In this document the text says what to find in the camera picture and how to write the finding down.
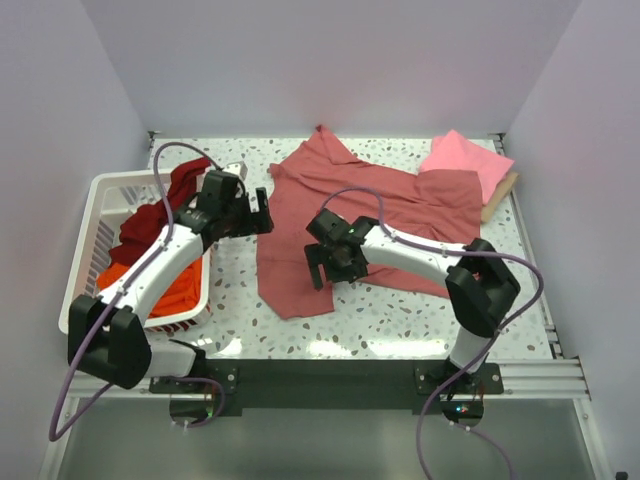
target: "speckled white surface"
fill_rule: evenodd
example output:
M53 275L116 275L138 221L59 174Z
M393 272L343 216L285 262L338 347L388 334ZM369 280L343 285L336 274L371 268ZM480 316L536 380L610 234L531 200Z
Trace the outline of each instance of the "speckled white surface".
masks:
M244 160L249 167L249 191L273 190L267 173L292 153L304 138L217 138L181 140L207 151L224 165ZM371 163L417 172L429 153L430 139L357 139L343 143ZM495 151L493 141L474 140ZM183 148L163 152L160 166L174 167L195 158ZM482 226L482 237L496 250L524 257L511 199L505 199L492 221ZM230 358L445 358L458 324L448 300L367 284L339 284L334 288L336 310L312 318L281 320L258 296L255 237L223 240L215 246L211 278L214 311L206 324L175 338L205 349L210 357ZM515 307L534 292L526 268L510 265L522 292ZM491 351L489 358L551 359L542 311L534 306L516 320Z

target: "metal frame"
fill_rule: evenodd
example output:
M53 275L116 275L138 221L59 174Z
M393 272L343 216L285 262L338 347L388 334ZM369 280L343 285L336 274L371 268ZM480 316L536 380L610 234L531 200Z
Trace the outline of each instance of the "metal frame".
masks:
M502 143L503 135L492 135L496 151L504 155ZM523 247L527 258L535 263L533 250L527 230L524 225L520 204L515 192L511 192L514 206L514 218L517 222L523 240ZM500 365L502 382L505 392L500 396L488 396L488 398L500 398L505 400L573 400L577 419L585 441L589 459L597 480L614 479L614 470L607 459L602 438L598 432L590 403L590 395L582 366L578 359L563 359L560 342L556 333L549 306L545 295L540 299L543 317L546 324L549 344L555 360L533 361L498 361ZM88 375L77 374L71 384L69 398L64 406L65 417L71 416L81 399L91 397L104 382ZM123 390L118 387L109 389L105 398L115 399L191 399L200 395L181 394L151 394L146 385L132 390ZM456 399L468 400L470 396L457 396ZM50 443L47 448L39 480L55 480L58 477L70 434L65 435L57 443Z

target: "white wall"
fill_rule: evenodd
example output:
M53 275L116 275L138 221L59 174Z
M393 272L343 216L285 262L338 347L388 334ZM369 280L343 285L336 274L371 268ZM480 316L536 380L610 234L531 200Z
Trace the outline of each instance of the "white wall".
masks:
M31 479L89 182L141 166L145 132L77 0L0 2L0 71L0 478Z
M580 0L82 0L171 136L503 132Z
M640 3L584 0L507 135L560 340L617 470L640 475Z

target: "plastic basket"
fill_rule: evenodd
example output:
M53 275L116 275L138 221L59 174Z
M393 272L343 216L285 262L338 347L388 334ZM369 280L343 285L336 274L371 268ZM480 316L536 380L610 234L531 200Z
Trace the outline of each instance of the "plastic basket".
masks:
M160 170L160 178L168 188L171 170ZM198 179L201 188L203 176ZM83 293L95 296L99 293L96 279L111 263L109 250L118 243L120 225L129 218L140 205L155 203L160 193L155 184L153 172L140 170L124 173L99 175L89 190L89 198L84 209L78 243L73 255L69 281L58 319L60 331L69 331L69 306ZM149 318L144 328L156 332L188 330L211 317L209 302L209 272L213 256L210 251L202 257L202 279L200 301L192 310L167 317Z

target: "pink shirt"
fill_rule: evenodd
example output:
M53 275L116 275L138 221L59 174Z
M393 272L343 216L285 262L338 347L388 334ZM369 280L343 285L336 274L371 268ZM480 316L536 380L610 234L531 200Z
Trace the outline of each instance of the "pink shirt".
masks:
M306 227L331 193L367 186L385 200L392 227L444 242L469 243L480 235L482 191L475 172L433 170L409 173L363 162L324 127L281 164L272 164L275 191L269 199L273 232L258 235L258 293L280 317L309 317L332 312L331 285L313 288L304 246L316 243ZM353 222L377 217L377 200L348 192L328 208ZM446 296L446 289L414 274L369 265L362 281L401 290Z

